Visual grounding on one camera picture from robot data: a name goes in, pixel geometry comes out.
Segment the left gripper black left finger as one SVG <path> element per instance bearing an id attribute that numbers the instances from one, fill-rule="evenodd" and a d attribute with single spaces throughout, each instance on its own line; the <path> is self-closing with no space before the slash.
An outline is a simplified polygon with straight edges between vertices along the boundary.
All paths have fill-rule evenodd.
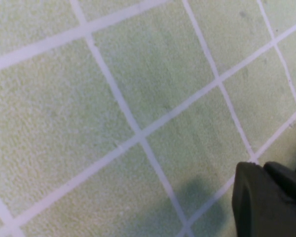
<path id="1" fill-rule="evenodd" d="M 239 237 L 296 237 L 296 202 L 263 166 L 237 164 L 232 210 Z"/>

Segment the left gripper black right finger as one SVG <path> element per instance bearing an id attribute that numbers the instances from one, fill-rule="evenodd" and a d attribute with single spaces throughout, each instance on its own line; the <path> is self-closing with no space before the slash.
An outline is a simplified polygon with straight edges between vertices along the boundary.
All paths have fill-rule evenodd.
<path id="1" fill-rule="evenodd" d="M 296 202 L 296 169 L 292 170 L 274 161 L 266 162 L 263 168 L 275 183 Z"/>

